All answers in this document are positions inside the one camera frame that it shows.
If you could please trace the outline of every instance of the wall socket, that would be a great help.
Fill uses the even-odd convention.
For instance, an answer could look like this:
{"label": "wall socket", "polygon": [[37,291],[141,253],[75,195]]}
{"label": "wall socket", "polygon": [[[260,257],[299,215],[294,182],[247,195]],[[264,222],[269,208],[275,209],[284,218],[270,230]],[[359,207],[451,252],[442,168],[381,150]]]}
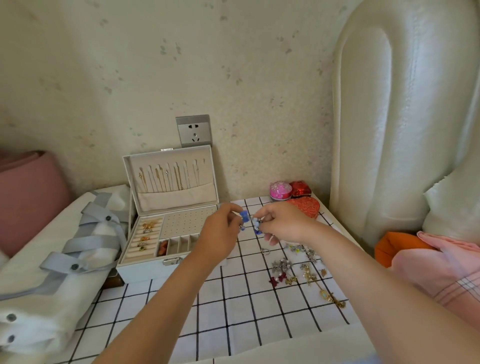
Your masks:
{"label": "wall socket", "polygon": [[179,116],[175,118],[182,148],[212,144],[209,115]]}

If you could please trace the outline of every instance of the wall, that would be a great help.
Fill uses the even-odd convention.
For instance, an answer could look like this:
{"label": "wall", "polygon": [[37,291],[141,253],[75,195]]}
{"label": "wall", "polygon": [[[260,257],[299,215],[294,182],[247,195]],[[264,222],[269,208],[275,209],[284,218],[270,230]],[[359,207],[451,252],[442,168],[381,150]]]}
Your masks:
{"label": "wall", "polygon": [[328,201],[332,53],[359,2],[2,0],[0,146],[52,150],[80,194],[210,114],[221,200],[302,178]]}

